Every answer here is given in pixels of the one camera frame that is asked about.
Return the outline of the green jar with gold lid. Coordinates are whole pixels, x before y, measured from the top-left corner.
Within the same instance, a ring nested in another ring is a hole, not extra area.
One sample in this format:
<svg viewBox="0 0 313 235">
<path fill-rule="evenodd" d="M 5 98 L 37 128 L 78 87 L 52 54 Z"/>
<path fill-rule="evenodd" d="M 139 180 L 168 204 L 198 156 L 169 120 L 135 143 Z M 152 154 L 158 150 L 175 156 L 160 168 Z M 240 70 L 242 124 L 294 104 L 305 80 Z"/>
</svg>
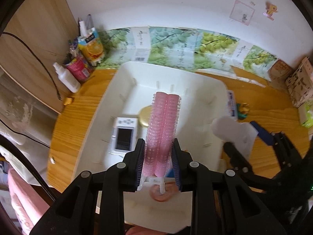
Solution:
<svg viewBox="0 0 313 235">
<path fill-rule="evenodd" d="M 247 118 L 250 112 L 250 106 L 248 103 L 237 103 L 237 115 L 239 120 L 244 120 Z"/>
</svg>

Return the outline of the clear plastic box blue label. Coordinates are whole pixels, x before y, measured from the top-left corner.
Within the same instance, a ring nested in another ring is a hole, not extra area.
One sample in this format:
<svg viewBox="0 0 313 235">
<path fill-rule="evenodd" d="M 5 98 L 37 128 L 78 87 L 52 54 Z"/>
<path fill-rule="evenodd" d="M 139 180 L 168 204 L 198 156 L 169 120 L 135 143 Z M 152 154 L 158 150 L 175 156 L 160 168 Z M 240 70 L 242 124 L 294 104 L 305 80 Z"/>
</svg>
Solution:
<svg viewBox="0 0 313 235">
<path fill-rule="evenodd" d="M 234 120 L 238 120 L 238 111 L 237 111 L 237 104 L 235 100 L 235 94 L 232 90 L 227 90 L 227 114 L 229 117 L 233 118 Z"/>
</svg>

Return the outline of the white handheld game console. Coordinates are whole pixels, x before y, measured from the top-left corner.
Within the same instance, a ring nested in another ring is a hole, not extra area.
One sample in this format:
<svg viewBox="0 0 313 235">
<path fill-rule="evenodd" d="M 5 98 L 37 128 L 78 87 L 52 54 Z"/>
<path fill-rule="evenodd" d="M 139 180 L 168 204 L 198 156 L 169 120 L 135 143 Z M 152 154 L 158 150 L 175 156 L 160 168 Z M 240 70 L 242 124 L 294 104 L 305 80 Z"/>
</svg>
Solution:
<svg viewBox="0 0 313 235">
<path fill-rule="evenodd" d="M 117 117 L 111 137 L 111 153 L 125 155 L 135 150 L 137 142 L 138 119 L 135 117 Z"/>
</svg>

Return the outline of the pink hair rollers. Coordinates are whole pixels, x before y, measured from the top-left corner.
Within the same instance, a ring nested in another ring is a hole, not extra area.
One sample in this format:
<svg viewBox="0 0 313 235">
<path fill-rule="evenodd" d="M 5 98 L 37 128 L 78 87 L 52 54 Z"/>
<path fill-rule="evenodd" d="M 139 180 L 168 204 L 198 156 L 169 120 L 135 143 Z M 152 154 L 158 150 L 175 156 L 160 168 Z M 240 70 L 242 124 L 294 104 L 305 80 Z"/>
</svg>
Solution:
<svg viewBox="0 0 313 235">
<path fill-rule="evenodd" d="M 156 92 L 146 135 L 143 176 L 164 177 L 170 165 L 176 135 L 180 96 Z"/>
</svg>

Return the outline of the green tissue pack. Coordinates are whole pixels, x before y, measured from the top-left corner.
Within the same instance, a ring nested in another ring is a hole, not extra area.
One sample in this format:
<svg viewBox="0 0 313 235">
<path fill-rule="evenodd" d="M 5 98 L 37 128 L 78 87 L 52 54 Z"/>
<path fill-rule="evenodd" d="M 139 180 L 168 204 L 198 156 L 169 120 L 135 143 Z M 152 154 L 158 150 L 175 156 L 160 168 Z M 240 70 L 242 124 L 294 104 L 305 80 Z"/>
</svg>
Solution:
<svg viewBox="0 0 313 235">
<path fill-rule="evenodd" d="M 313 117 L 313 110 L 312 110 L 312 101 L 307 101 L 303 103 L 298 108 L 299 120 L 301 126 L 305 128 L 310 128 L 313 125 L 312 117 Z"/>
</svg>

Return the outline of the brown cardboard panel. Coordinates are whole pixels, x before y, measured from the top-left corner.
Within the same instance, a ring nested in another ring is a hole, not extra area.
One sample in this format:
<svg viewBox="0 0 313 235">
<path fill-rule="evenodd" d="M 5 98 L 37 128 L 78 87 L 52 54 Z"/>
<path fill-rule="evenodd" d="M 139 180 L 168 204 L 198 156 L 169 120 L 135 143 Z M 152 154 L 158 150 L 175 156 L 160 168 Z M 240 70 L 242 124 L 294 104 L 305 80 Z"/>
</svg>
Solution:
<svg viewBox="0 0 313 235">
<path fill-rule="evenodd" d="M 277 60 L 268 70 L 268 75 L 271 80 L 271 86 L 275 88 L 286 88 L 285 80 L 293 72 L 292 67 L 282 60 Z"/>
</svg>

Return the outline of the white plastic storage bin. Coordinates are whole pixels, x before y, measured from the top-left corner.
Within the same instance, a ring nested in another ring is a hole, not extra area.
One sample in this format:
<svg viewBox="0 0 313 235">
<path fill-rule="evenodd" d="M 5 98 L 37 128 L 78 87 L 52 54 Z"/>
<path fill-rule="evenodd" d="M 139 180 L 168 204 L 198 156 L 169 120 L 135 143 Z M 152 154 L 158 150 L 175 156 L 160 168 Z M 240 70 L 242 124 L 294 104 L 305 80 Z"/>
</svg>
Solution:
<svg viewBox="0 0 313 235">
<path fill-rule="evenodd" d="M 174 139 L 192 159 L 216 171 L 222 141 L 212 122 L 226 113 L 222 81 L 184 70 L 139 62 L 124 63 L 111 80 L 93 116 L 74 175 L 107 170 L 134 149 L 132 135 L 146 142 L 146 174 L 165 174 Z"/>
</svg>

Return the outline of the green grape cardboard panel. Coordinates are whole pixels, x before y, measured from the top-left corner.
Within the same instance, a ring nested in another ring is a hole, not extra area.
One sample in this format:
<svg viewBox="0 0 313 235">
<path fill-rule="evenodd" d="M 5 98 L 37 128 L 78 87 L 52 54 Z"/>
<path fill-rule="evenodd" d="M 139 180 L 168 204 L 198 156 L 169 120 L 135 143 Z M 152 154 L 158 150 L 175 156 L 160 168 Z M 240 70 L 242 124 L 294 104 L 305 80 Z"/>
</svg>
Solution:
<svg viewBox="0 0 313 235">
<path fill-rule="evenodd" d="M 269 80 L 268 71 L 279 60 L 252 43 L 203 29 L 119 28 L 101 31 L 99 37 L 106 51 L 103 69 L 136 61 L 222 75 L 234 75 L 238 68 Z"/>
</svg>

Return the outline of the white spray bottle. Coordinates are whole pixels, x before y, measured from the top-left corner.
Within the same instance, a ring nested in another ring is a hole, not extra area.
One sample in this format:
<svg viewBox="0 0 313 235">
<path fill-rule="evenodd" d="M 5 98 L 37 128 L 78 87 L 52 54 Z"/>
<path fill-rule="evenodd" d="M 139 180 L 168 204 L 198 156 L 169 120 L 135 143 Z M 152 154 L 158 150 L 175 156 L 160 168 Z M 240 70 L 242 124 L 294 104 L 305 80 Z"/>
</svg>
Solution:
<svg viewBox="0 0 313 235">
<path fill-rule="evenodd" d="M 58 79 L 72 92 L 77 93 L 81 87 L 79 81 L 71 74 L 71 72 L 59 65 L 58 63 L 53 63 L 55 72 L 57 73 Z"/>
</svg>

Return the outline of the pink cup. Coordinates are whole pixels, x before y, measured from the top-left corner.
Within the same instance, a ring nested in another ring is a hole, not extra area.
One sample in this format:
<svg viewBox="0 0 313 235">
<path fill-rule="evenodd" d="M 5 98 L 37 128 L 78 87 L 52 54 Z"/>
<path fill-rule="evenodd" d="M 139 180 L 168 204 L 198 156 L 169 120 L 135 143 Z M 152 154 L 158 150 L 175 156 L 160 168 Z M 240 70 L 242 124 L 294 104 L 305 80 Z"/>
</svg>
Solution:
<svg viewBox="0 0 313 235">
<path fill-rule="evenodd" d="M 82 56 L 77 56 L 64 65 L 79 82 L 87 81 L 92 73 L 91 67 Z"/>
</svg>

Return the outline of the orange juice carton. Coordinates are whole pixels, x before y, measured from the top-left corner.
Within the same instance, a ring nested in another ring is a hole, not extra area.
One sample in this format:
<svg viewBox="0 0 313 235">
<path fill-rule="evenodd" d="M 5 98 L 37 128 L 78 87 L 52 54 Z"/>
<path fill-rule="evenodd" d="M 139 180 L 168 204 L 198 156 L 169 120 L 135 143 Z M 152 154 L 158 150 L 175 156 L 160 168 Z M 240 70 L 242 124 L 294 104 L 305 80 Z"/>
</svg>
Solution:
<svg viewBox="0 0 313 235">
<path fill-rule="evenodd" d="M 88 30 L 86 37 L 79 36 L 78 48 L 91 66 L 97 67 L 105 57 L 105 50 L 96 28 Z"/>
</svg>

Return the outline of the wooden shelf unit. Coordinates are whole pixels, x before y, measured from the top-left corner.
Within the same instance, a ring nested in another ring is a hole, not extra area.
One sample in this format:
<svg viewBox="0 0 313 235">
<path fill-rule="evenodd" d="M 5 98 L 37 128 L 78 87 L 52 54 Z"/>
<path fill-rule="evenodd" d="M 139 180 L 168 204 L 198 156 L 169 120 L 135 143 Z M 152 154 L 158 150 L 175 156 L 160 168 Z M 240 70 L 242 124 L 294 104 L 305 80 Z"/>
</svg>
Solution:
<svg viewBox="0 0 313 235">
<path fill-rule="evenodd" d="M 61 113 L 69 90 L 53 63 L 62 63 L 78 34 L 66 0 L 25 0 L 1 36 L 1 69 L 20 87 Z"/>
</svg>

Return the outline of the yellow duck wall sticker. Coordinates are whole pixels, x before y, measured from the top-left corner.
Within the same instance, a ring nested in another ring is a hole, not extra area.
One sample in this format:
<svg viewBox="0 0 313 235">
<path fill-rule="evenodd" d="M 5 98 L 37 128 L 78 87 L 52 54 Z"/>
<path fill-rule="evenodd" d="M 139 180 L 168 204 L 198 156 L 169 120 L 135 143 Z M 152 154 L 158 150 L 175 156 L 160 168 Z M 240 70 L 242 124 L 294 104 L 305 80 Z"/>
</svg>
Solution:
<svg viewBox="0 0 313 235">
<path fill-rule="evenodd" d="M 268 19 L 274 21 L 274 18 L 273 18 L 273 14 L 274 13 L 277 13 L 278 10 L 277 10 L 277 6 L 270 3 L 270 2 L 266 2 L 266 11 L 263 13 L 263 15 L 265 17 L 267 17 Z"/>
</svg>

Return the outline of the pink framed wall sticker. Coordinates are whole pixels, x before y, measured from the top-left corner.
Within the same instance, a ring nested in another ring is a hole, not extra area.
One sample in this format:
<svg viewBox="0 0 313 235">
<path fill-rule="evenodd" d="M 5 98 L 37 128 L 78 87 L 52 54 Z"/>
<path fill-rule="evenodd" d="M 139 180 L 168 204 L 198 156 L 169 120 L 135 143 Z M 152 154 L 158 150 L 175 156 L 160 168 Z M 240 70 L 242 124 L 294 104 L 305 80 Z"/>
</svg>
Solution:
<svg viewBox="0 0 313 235">
<path fill-rule="evenodd" d="M 244 25 L 249 25 L 254 13 L 255 9 L 253 9 L 251 6 L 236 0 L 230 13 L 230 19 L 240 22 Z"/>
</svg>

